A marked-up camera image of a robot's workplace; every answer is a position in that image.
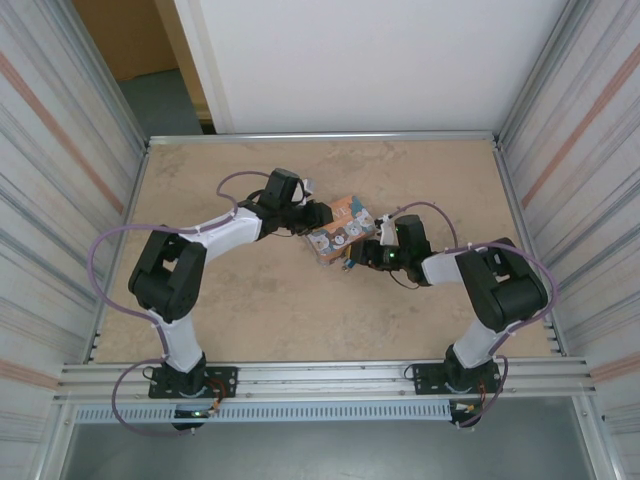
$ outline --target wooden platform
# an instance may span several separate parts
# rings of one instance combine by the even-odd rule
[[[215,195],[238,170],[283,167],[316,180],[314,198],[356,194],[374,216],[416,200],[435,201],[453,219],[461,242],[490,241],[515,228],[485,141],[316,142],[154,146],[133,221],[187,227],[230,205]],[[264,179],[241,177],[225,188],[241,199]],[[452,245],[446,223],[425,208],[432,247]],[[127,279],[148,234],[128,236],[112,297],[137,307]],[[339,264],[320,266],[300,238],[267,237],[209,264],[194,310],[200,345],[210,361],[339,361],[441,358],[470,323],[473,310],[459,285],[406,290],[386,273]],[[501,352],[546,356],[541,324],[521,331]],[[110,310],[97,362],[158,356],[155,331]]]

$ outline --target orange stripe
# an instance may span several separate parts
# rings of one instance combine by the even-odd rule
[[[591,377],[594,382],[604,382],[635,372],[640,372],[640,352],[594,368]]]
[[[122,204],[122,202],[118,200],[118,197],[116,197],[116,195],[109,189],[108,185],[91,167],[82,152],[73,143],[71,137],[67,135],[67,132],[64,131],[58,121],[53,117],[53,115],[51,115],[51,113],[49,113],[42,102],[38,100],[38,97],[36,97],[33,90],[29,88],[27,83],[20,76],[13,65],[11,65],[11,62],[9,62],[7,57],[2,52],[0,52],[0,71],[2,71],[2,74],[9,81],[9,83],[11,83],[13,88],[16,89],[16,91],[20,94],[24,101],[27,102],[27,105],[29,105],[35,112],[35,114],[38,115],[40,121],[44,124],[45,127],[47,127],[47,129],[58,140],[58,142],[60,142],[64,149],[69,153],[71,158],[73,158],[78,163],[78,165],[80,165],[80,168],[84,170],[89,179],[106,197],[113,208],[115,208],[118,213],[122,213],[124,211],[124,205]]]
[[[618,90],[622,88],[622,85],[624,85],[627,79],[631,76],[638,64],[640,64],[640,44],[636,46],[631,55],[629,55],[629,57],[624,61],[613,78],[609,80],[609,83],[606,87],[604,87],[604,90],[597,98],[587,115],[575,128],[573,133],[569,135],[569,138],[565,140],[562,147],[560,147],[560,150],[558,150],[558,152],[554,155],[549,165],[545,167],[545,169],[540,174],[540,177],[538,177],[538,180],[536,180],[529,192],[527,192],[527,194],[524,196],[524,198],[522,199],[522,206],[524,208],[527,208],[529,206],[535,194],[538,193],[538,190],[542,188],[542,185],[544,185],[544,183],[551,176],[554,170],[558,168],[560,162],[565,159],[567,154],[575,146],[580,137],[582,137],[585,130],[589,127],[589,125],[591,125],[593,120],[598,116],[600,112],[602,112],[602,110],[604,110],[604,108],[609,104],[615,94],[618,93]]]
[[[57,378],[6,360],[0,360],[0,377],[49,390],[58,388]]]

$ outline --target small box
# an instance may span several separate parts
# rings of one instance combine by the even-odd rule
[[[329,206],[333,222],[306,236],[322,265],[330,265],[344,254],[350,244],[372,235],[376,230],[373,217],[355,195],[341,198]]]

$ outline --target corrugated metal wall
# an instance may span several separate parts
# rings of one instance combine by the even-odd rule
[[[627,472],[640,475],[640,2],[594,1],[506,161],[557,317],[584,355]]]
[[[122,223],[144,155],[72,19],[63,2],[0,3],[3,480],[25,477],[61,366],[83,360],[98,308],[87,249]],[[103,277],[114,252],[99,252]]]

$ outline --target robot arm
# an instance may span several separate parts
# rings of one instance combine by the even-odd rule
[[[388,218],[380,227],[380,239],[364,240],[351,247],[351,261],[376,270],[405,270],[409,280],[420,286],[464,284],[475,318],[447,350],[442,382],[456,392],[475,387],[493,367],[493,353],[510,329],[547,305],[542,282],[526,260],[504,249],[434,253],[417,215],[395,220],[397,245],[389,245]],[[493,243],[513,247],[507,238]]]
[[[279,228],[304,235],[330,223],[331,209],[308,201],[312,190],[309,180],[276,169],[265,188],[240,202],[235,214],[232,211],[187,230],[195,233],[154,231],[149,236],[129,279],[129,291],[158,320],[171,353],[163,367],[181,393],[193,395],[202,388],[206,358],[196,340],[191,311],[205,266],[232,248],[258,241]],[[207,230],[229,215],[231,221]]]

